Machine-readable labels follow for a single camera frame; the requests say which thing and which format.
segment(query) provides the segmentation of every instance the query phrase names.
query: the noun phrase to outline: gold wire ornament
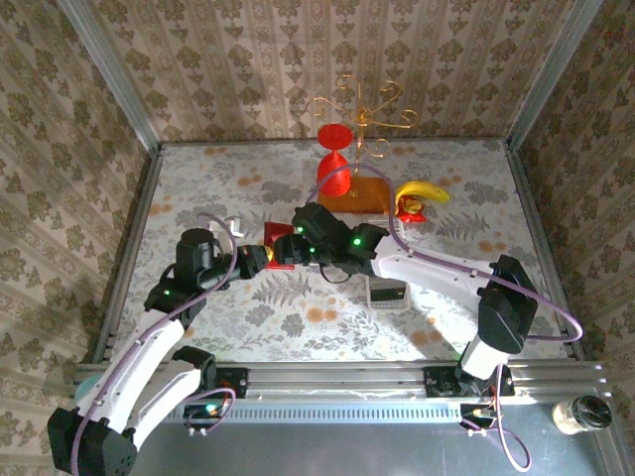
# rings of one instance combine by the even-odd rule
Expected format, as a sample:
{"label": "gold wire ornament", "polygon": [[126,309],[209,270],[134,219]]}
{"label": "gold wire ornament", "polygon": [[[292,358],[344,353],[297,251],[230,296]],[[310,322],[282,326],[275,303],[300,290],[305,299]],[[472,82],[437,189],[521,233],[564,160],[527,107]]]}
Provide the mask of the gold wire ornament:
{"label": "gold wire ornament", "polygon": [[[321,117],[326,112],[325,105],[328,104],[338,111],[344,113],[344,119],[341,121],[343,123],[348,123],[353,126],[359,127],[359,132],[357,133],[357,141],[355,148],[355,164],[358,166],[359,161],[361,159],[362,152],[365,152],[369,156],[372,157],[384,157],[386,154],[390,152],[390,142],[387,139],[379,138],[375,140],[375,144],[373,150],[368,147],[365,139],[365,131],[368,126],[382,126],[382,127],[392,127],[394,129],[411,129],[415,127],[419,123],[419,114],[417,114],[412,109],[403,109],[400,112],[400,117],[404,120],[403,124],[390,124],[387,122],[380,122],[375,120],[375,114],[381,111],[383,108],[388,106],[389,104],[395,102],[401,95],[404,93],[404,88],[401,84],[396,81],[387,80],[384,81],[381,88],[379,89],[380,94],[388,95],[389,99],[382,102],[379,106],[371,109],[364,104],[364,96],[362,92],[361,82],[354,74],[342,74],[335,80],[335,86],[338,89],[346,90],[353,89],[350,86],[350,80],[353,80],[356,85],[357,90],[357,108],[355,109],[347,109],[345,107],[336,104],[322,96],[316,96],[311,99],[307,103],[306,110],[308,113],[313,114],[315,117]],[[355,168],[353,175],[357,177],[357,173],[359,172],[358,168]]]}

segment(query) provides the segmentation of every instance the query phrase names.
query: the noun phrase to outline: wall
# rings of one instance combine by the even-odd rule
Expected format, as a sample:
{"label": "wall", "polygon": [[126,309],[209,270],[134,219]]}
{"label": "wall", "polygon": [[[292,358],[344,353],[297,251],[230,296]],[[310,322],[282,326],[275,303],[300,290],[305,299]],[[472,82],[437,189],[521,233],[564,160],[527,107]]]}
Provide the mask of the wall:
{"label": "wall", "polygon": [[55,2],[1,2],[0,474],[51,474],[146,161]]}
{"label": "wall", "polygon": [[[571,0],[99,0],[94,11],[161,141],[315,136],[342,72],[421,114],[411,135],[504,136]],[[330,120],[339,122],[332,113]]]}
{"label": "wall", "polygon": [[635,447],[635,4],[606,1],[521,148],[590,357]]}

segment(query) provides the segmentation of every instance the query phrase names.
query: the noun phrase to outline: yellow banana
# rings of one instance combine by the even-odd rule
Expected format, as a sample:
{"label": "yellow banana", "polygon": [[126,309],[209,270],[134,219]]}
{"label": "yellow banana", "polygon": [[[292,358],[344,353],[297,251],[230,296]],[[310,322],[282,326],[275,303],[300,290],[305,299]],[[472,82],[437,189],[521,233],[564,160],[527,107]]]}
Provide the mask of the yellow banana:
{"label": "yellow banana", "polygon": [[441,203],[449,200],[449,193],[429,181],[407,181],[401,185],[395,193],[396,205],[399,205],[399,198],[402,195],[421,196]]}

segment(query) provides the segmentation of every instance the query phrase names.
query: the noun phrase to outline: glass jar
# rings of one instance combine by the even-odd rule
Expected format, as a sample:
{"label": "glass jar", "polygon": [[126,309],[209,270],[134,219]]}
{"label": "glass jar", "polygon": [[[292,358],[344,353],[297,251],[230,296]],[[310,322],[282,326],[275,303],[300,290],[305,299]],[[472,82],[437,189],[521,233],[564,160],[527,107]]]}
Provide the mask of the glass jar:
{"label": "glass jar", "polygon": [[606,402],[593,395],[560,402],[554,406],[552,417],[556,427],[564,434],[603,429],[612,421]]}

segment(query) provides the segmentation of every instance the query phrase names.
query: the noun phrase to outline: wooden base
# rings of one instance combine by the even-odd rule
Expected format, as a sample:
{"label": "wooden base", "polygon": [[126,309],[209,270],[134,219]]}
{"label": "wooden base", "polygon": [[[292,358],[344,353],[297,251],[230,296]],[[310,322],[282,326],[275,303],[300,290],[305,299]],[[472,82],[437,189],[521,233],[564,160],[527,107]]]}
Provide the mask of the wooden base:
{"label": "wooden base", "polygon": [[381,178],[351,177],[343,196],[319,194],[317,202],[333,213],[384,214],[390,211],[390,189]]}

